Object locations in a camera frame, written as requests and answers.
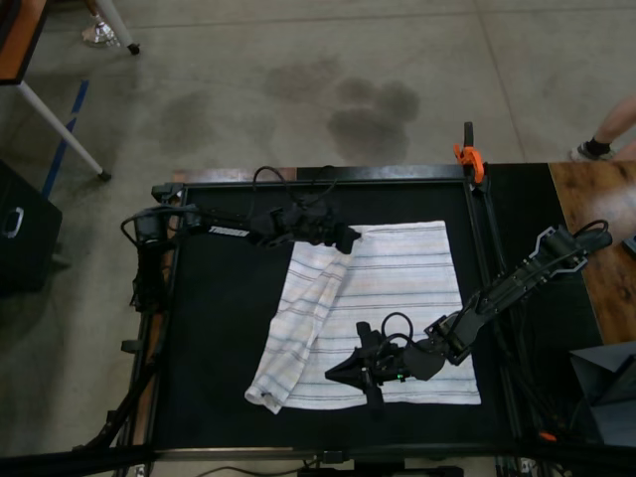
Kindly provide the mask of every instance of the white towel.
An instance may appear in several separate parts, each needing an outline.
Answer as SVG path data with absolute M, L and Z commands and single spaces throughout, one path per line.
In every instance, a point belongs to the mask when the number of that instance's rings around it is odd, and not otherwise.
M 461 309 L 444 222 L 357 226 L 353 252 L 297 243 L 256 376 L 245 398 L 274 413 L 283 406 L 339 409 L 367 402 L 353 387 L 328 381 L 325 372 L 360 347 L 356 323 L 380 330 L 394 311 L 413 323 L 413 339 L 442 315 Z M 408 334 L 400 317 L 387 334 Z M 470 358 L 444 365 L 430 381 L 407 379 L 383 386 L 386 402 L 479 404 Z

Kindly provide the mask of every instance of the black mat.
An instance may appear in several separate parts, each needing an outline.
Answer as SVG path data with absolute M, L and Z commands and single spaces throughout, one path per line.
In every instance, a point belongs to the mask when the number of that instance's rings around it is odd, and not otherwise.
M 333 198 L 351 224 L 446 221 L 462 297 L 480 286 L 463 188 L 457 184 L 339 186 Z M 189 202 L 247 209 L 249 189 L 191 189 Z M 258 193 L 258 206 L 286 203 L 280 188 Z M 263 250 L 240 240 L 196 237 L 178 258 L 175 300 L 155 419 L 158 448 L 342 448 L 510 438 L 488 333 L 474 353 L 481 405 L 391 403 L 387 418 L 364 407 L 336 411 L 284 408 L 274 415 L 248 403 L 276 311 L 292 247 Z

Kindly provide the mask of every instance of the table leg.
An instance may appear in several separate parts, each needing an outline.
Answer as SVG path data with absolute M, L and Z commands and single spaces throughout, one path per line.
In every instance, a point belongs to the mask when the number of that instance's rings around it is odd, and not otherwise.
M 139 55 L 139 44 L 133 43 L 132 37 L 130 33 L 128 33 L 128 29 L 123 24 L 121 17 L 119 16 L 119 12 L 115 8 L 112 0 L 95 0 L 97 3 L 97 7 L 101 10 L 101 13 L 106 17 L 110 28 L 115 32 L 117 36 L 117 40 L 122 45 L 125 45 L 132 55 Z
M 64 138 L 67 143 L 74 148 L 77 154 L 86 161 L 86 163 L 97 173 L 102 181 L 109 181 L 110 174 L 102 169 L 97 162 L 86 151 L 80 142 L 65 128 L 62 122 L 56 118 L 53 112 L 44 104 L 44 102 L 33 92 L 32 89 L 24 82 L 20 82 L 17 86 L 22 95 L 31 103 L 33 107 L 46 119 L 46 121 Z

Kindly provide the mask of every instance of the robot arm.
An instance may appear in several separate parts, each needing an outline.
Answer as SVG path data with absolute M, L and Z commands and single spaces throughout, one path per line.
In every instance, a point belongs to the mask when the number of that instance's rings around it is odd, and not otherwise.
M 181 223 L 169 237 L 170 220 L 175 216 Z M 130 222 L 134 223 L 135 238 L 125 229 Z M 334 245 L 341 253 L 351 253 L 354 241 L 360 237 L 337 220 L 335 211 L 324 200 L 311 196 L 294 202 L 288 209 L 273 209 L 253 218 L 196 205 L 158 206 L 127 219 L 121 228 L 137 247 L 138 269 L 133 280 L 132 304 L 139 312 L 165 309 L 168 293 L 162 272 L 162 256 L 186 237 L 220 235 L 244 239 L 263 247 L 307 241 L 314 245 Z
M 491 286 L 475 293 L 460 311 L 442 316 L 424 331 L 428 338 L 412 340 L 412 324 L 401 313 L 392 313 L 383 322 L 382 332 L 358 323 L 362 347 L 344 363 L 325 373 L 325 378 L 362 390 L 374 410 L 382 408 L 379 386 L 386 381 L 408 377 L 429 380 L 448 361 L 461 364 L 472 350 L 479 330 L 535 288 L 563 273 L 575 273 L 587 265 L 587 256 L 612 243 L 606 221 L 595 221 L 576 234 L 563 226 L 550 227 L 537 237 L 535 250 L 513 272 L 499 277 Z M 387 336 L 387 320 L 399 315 L 409 324 L 409 335 Z M 392 340 L 406 339 L 400 347 Z

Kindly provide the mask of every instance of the shoe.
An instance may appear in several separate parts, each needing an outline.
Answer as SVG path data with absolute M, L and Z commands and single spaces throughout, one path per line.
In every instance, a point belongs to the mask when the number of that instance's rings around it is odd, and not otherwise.
M 609 161 L 615 154 L 616 153 L 614 151 L 610 150 L 605 154 L 595 156 L 587 150 L 587 143 L 581 142 L 578 147 L 569 151 L 569 158 L 572 161 Z

